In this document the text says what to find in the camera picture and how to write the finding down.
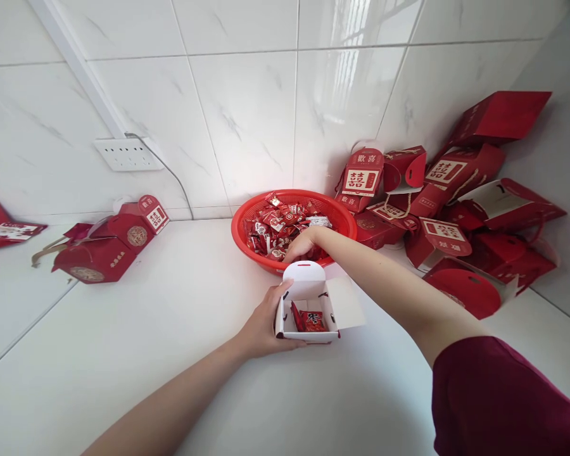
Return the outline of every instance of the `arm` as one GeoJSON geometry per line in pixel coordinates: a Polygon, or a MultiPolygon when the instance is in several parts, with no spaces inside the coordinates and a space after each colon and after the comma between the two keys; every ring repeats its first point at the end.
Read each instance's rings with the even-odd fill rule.
{"type": "Polygon", "coordinates": [[[457,340],[487,335],[469,312],[441,291],[380,253],[325,227],[309,227],[289,247],[291,263],[320,246],[384,311],[406,330],[433,367],[457,340]]]}
{"type": "Polygon", "coordinates": [[[172,455],[220,388],[247,360],[305,346],[302,341],[274,336],[279,298],[291,283],[271,287],[235,337],[137,404],[83,456],[172,455]]]}

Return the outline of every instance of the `white box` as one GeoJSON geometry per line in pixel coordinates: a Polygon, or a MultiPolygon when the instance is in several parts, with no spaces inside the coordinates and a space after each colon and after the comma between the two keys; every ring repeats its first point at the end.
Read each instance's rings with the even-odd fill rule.
{"type": "Polygon", "coordinates": [[[348,276],[325,280],[323,268],[311,261],[292,263],[283,273],[283,281],[293,285],[279,302],[274,333],[278,338],[298,339],[311,343],[330,343],[340,337],[340,330],[365,324],[357,294],[348,276]],[[298,310],[323,312],[326,332],[298,332],[291,313],[291,302],[298,310]]]}

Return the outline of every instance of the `power socket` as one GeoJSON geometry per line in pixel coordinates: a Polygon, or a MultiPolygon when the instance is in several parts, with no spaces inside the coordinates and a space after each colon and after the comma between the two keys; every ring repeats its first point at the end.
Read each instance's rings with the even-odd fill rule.
{"type": "MultiPolygon", "coordinates": [[[[144,141],[161,160],[165,160],[154,141],[148,137],[144,141]]],[[[114,171],[156,171],[165,168],[137,138],[96,139],[93,145],[114,171]]]]}

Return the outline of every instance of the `power cord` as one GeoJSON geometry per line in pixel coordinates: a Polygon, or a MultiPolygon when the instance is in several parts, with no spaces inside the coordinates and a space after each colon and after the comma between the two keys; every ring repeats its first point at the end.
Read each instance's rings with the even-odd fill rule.
{"type": "Polygon", "coordinates": [[[140,135],[137,135],[137,134],[135,134],[135,133],[126,132],[126,133],[125,133],[125,136],[126,136],[126,137],[129,137],[129,138],[134,137],[134,138],[137,138],[138,140],[140,140],[141,143],[148,149],[148,151],[149,151],[152,155],[154,155],[154,157],[156,157],[156,159],[157,159],[159,162],[161,162],[161,163],[163,164],[163,166],[167,169],[167,171],[169,171],[169,172],[173,175],[173,177],[175,177],[175,179],[176,179],[177,182],[179,183],[179,186],[182,188],[182,192],[184,192],[184,197],[186,198],[186,203],[188,203],[188,208],[190,209],[190,216],[192,217],[192,220],[195,220],[195,218],[194,218],[194,213],[192,212],[192,204],[190,204],[190,199],[188,199],[188,195],[186,194],[186,189],[184,188],[184,185],[182,184],[182,181],[179,180],[179,177],[177,176],[177,174],[175,174],[175,173],[173,172],[173,170],[172,170],[171,168],[169,168],[169,166],[167,166],[167,164],[166,164],[158,155],[156,155],[156,154],[154,153],[154,151],[150,148],[150,146],[148,146],[148,145],[146,144],[146,141],[144,141],[140,135]]]}

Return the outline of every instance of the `red sleeve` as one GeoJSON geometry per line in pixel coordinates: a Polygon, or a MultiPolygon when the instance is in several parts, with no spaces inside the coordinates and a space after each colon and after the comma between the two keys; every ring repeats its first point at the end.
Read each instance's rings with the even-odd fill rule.
{"type": "Polygon", "coordinates": [[[570,455],[570,399],[503,341],[445,348],[433,366],[435,450],[450,455],[570,455]]]}

